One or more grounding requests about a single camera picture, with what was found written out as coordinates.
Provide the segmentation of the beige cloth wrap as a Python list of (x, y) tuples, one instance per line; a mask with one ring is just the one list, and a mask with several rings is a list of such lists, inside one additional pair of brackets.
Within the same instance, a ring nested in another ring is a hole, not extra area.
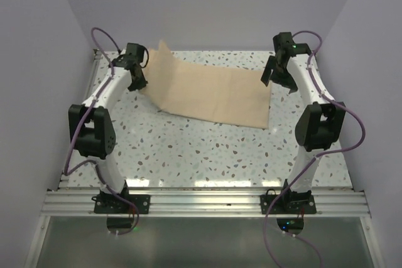
[(262, 71), (190, 63), (164, 41), (149, 51), (141, 93), (163, 112), (202, 121), (266, 129), (271, 87)]

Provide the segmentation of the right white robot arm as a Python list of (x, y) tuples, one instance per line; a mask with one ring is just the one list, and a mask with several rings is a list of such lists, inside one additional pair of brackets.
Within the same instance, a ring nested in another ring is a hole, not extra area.
[(294, 213), (302, 198), (311, 193), (313, 177), (320, 159), (318, 154), (338, 141), (345, 110), (328, 101), (332, 96), (323, 84), (314, 52), (306, 43), (295, 43), (290, 32), (273, 37), (274, 55), (268, 58), (261, 81), (278, 84), (298, 92), (304, 110), (295, 126), (298, 154), (295, 166), (283, 186), (280, 206)]

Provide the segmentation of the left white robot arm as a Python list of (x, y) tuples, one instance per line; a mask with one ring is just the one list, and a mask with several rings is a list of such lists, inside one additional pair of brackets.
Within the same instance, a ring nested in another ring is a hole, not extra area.
[(149, 51), (145, 46), (127, 44), (117, 58), (108, 60), (109, 71), (92, 95), (68, 110), (70, 147), (63, 174), (68, 176), (87, 163), (93, 164), (100, 190), (111, 195), (108, 205), (116, 213), (126, 212), (131, 199), (123, 193), (127, 185), (113, 155), (116, 133), (111, 111), (124, 92), (145, 88), (148, 82), (143, 68), (148, 61)]

